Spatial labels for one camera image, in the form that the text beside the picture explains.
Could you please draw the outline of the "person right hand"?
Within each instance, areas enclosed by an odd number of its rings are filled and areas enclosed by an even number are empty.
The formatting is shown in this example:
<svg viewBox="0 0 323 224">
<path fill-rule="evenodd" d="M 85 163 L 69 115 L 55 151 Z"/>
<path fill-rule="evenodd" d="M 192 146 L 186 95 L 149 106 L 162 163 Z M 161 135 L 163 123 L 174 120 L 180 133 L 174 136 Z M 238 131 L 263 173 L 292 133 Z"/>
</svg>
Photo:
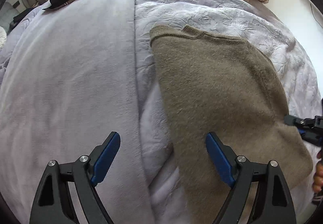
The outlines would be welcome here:
<svg viewBox="0 0 323 224">
<path fill-rule="evenodd" d="M 317 154 L 317 159 L 319 159 L 316 164 L 315 174 L 313 177 L 313 191 L 319 193 L 322 191 L 323 186 L 323 164 L 322 164 L 322 150 Z"/>
</svg>

